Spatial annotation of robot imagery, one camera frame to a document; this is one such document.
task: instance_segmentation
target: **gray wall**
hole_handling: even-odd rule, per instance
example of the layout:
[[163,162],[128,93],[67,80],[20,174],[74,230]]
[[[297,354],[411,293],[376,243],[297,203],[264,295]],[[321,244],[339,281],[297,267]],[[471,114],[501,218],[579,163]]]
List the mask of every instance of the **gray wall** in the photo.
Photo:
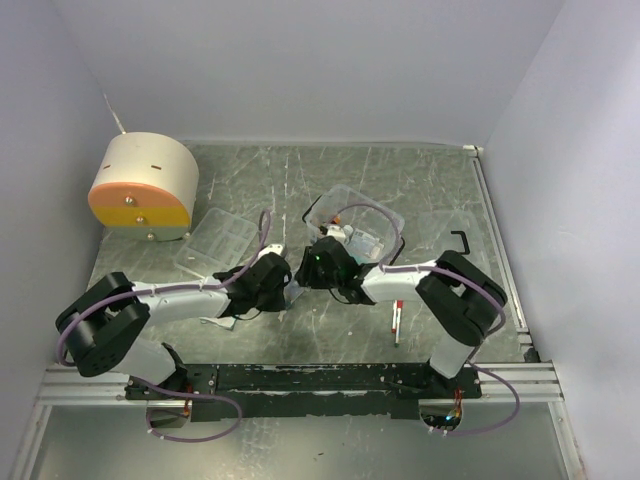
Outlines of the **gray wall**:
[[0,478],[13,462],[54,320],[82,292],[100,228],[86,194],[115,135],[100,89],[46,0],[0,9]]
[[54,0],[125,128],[489,137],[562,0]]
[[594,479],[637,478],[640,3],[570,0],[486,168],[536,345]]

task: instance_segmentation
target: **gray floor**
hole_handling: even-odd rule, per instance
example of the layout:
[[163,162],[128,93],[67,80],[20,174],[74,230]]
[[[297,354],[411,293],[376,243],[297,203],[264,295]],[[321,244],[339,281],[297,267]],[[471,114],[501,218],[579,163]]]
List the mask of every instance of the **gray floor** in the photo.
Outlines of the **gray floor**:
[[[468,405],[465,427],[504,418],[513,405]],[[497,432],[428,435],[418,420],[383,416],[256,418],[204,444],[146,433],[145,408],[55,407],[32,479],[565,479],[549,408],[524,404]],[[230,420],[190,424],[174,435],[206,436]]]
[[[269,242],[285,242],[295,268],[308,244],[303,212],[336,184],[360,190],[400,213],[406,221],[407,246],[397,264],[428,260],[428,242],[420,236],[420,215],[461,210],[474,215],[491,276],[505,280],[490,234],[483,196],[472,160],[458,148],[383,147],[258,147],[192,146],[200,181],[195,224],[211,207],[257,222],[271,207]],[[429,232],[430,226],[424,227]],[[440,233],[433,230],[434,238]],[[110,271],[124,271],[131,280],[168,282],[194,277],[176,269],[172,257],[182,241],[147,243],[107,232],[92,282]],[[257,240],[249,250],[257,246]],[[523,361],[513,309],[507,326],[488,339],[477,360]],[[280,320],[262,314],[239,322],[229,332],[197,319],[147,329],[148,339],[172,344],[187,362],[393,362],[423,361],[442,334],[431,313],[414,303],[405,305],[402,342],[394,348],[390,333],[391,305],[346,306],[327,292],[305,293]]]

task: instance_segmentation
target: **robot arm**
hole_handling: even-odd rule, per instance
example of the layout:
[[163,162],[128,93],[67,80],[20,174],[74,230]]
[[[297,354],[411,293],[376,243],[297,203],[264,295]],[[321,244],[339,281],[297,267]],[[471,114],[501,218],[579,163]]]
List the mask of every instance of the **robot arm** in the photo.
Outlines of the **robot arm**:
[[180,372],[182,362],[166,344],[139,338],[150,326],[194,317],[242,315],[252,308],[278,312],[284,308],[283,290],[291,279],[284,247],[271,245],[234,283],[218,288],[242,267],[216,273],[201,281],[132,283],[121,272],[110,273],[91,287],[56,320],[63,332],[77,316],[109,297],[124,294],[108,309],[95,311],[69,334],[66,347],[82,376],[108,371],[126,373],[160,384]]
[[377,264],[358,265],[340,239],[326,236],[305,249],[296,281],[314,289],[337,288],[349,303],[374,305],[403,300],[422,301],[445,329],[429,360],[430,367],[446,379],[455,377],[489,332],[498,313],[473,289],[460,295],[461,285],[452,278],[429,271],[429,267],[460,275],[485,290],[503,307],[502,288],[464,256],[447,251],[437,260],[382,270]]

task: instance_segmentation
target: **marker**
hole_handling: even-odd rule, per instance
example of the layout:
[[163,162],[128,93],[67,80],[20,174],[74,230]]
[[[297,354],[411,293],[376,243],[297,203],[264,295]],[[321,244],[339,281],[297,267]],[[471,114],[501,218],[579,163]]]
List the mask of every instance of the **marker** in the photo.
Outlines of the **marker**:
[[391,320],[391,333],[396,333],[396,319],[398,315],[398,301],[393,302],[393,319]]
[[400,318],[402,317],[402,300],[396,300],[398,305],[396,313],[396,347],[400,345]]

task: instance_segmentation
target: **marble tabletop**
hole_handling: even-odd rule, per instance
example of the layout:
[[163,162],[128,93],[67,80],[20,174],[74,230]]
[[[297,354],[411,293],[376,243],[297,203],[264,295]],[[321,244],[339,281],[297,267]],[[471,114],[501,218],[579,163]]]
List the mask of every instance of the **marble tabletop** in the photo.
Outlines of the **marble tabletop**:
[[[302,214],[336,184],[348,185],[400,213],[406,247],[396,265],[425,258],[429,239],[420,235],[420,215],[461,210],[475,217],[490,274],[504,285],[498,252],[477,171],[461,148],[420,146],[238,146],[189,145],[200,169],[194,225],[212,207],[256,222],[273,211],[269,243],[286,243],[296,268],[308,245]],[[173,265],[183,240],[153,243],[105,231],[91,283],[112,271],[143,282],[193,280]],[[257,238],[245,252],[248,258]],[[326,291],[304,293],[284,315],[263,313],[239,321],[232,331],[198,319],[150,327],[142,336],[168,342],[188,363],[330,363],[425,361],[443,329],[422,304],[406,303],[399,347],[390,332],[391,304],[342,305]],[[522,362],[513,308],[505,328],[489,338],[480,362]]]

